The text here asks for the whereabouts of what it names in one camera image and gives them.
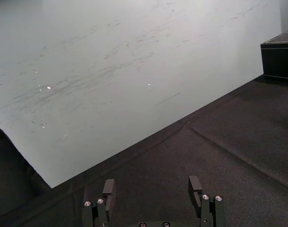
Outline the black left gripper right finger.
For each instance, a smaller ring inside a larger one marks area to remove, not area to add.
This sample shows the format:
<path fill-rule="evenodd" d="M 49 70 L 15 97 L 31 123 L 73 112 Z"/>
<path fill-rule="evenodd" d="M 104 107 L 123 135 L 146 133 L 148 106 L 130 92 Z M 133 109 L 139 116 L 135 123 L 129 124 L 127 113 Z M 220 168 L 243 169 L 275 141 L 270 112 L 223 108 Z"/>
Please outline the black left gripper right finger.
<path fill-rule="evenodd" d="M 188 194 L 200 219 L 200 227 L 225 226 L 224 198 L 221 195 L 211 197 L 205 194 L 196 176 L 188 177 Z"/>

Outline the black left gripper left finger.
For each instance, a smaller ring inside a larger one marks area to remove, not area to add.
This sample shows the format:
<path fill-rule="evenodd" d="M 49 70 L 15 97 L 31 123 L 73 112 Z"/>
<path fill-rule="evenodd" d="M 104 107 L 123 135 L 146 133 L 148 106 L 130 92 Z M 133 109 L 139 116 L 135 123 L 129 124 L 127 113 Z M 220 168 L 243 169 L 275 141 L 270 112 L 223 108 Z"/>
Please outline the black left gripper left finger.
<path fill-rule="evenodd" d="M 115 180 L 105 181 L 100 197 L 94 196 L 93 184 L 84 189 L 82 226 L 109 227 L 115 201 Z"/>

